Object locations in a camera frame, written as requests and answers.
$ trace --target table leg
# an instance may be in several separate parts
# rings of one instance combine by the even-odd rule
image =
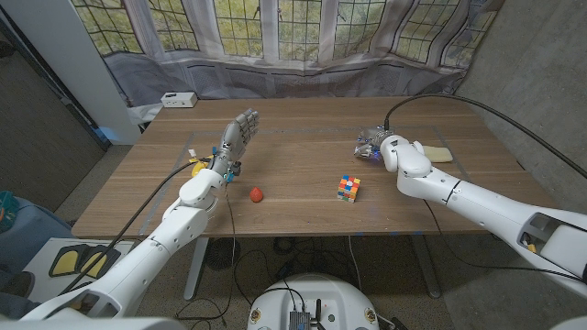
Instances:
[[[183,291],[183,298],[186,301],[192,300],[195,296],[195,288],[198,285],[200,279],[200,273],[204,266],[205,250],[208,247],[208,237],[198,237],[195,240],[194,256],[192,257],[192,266],[190,266],[190,272],[187,275],[187,281],[185,282],[185,290]]]
[[[412,244],[414,245],[415,255],[418,258],[420,269],[424,275],[424,281],[428,288],[428,295],[432,299],[440,298],[442,291],[438,285],[437,276],[434,273],[432,266],[432,259],[430,258],[430,251],[423,235],[412,235]]]

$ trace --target window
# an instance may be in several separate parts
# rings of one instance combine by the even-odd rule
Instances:
[[[214,0],[224,53],[263,57],[259,0]]]
[[[72,0],[102,56],[115,51],[142,53],[122,0]]]
[[[149,0],[149,7],[164,50],[198,50],[181,0]]]
[[[459,0],[422,0],[405,24],[395,54],[426,63],[432,40],[457,8]]]
[[[280,0],[280,60],[318,61],[320,39],[320,0]]]
[[[369,51],[373,35],[382,20],[385,0],[352,0],[338,2],[334,59]]]
[[[475,6],[481,7],[471,3],[471,8]],[[442,65],[467,69],[475,49],[479,46],[479,42],[483,39],[494,18],[495,12],[478,14],[446,49],[442,57]]]

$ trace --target sponge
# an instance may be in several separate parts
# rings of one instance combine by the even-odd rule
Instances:
[[[424,155],[432,162],[449,162],[452,161],[452,155],[448,148],[437,148],[424,146]]]

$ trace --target rubik's cube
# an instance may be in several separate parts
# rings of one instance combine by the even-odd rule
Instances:
[[[359,179],[343,175],[338,186],[338,198],[343,201],[355,203],[359,183]]]

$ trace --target wooden table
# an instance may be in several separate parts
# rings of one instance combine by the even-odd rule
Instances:
[[[237,236],[334,236],[434,234],[436,226],[421,200],[396,188],[396,174],[382,161],[356,159],[356,137],[364,127],[382,125],[387,110],[403,100],[321,98],[199,101],[195,108],[162,109],[138,143],[84,212],[73,233],[113,237],[152,190],[187,162],[217,146],[227,124],[248,108],[260,113],[260,131],[242,158],[242,174],[228,185]],[[397,134],[424,145],[447,147],[454,161],[439,169],[518,201],[555,206],[515,158],[462,103],[427,98],[409,103],[391,117]],[[356,203],[337,198],[344,174],[361,179]],[[150,233],[191,176],[178,174],[140,215],[125,237]],[[253,186],[263,190],[253,203]],[[443,232],[481,233],[479,227],[431,204]],[[232,236],[226,201],[204,232]]]

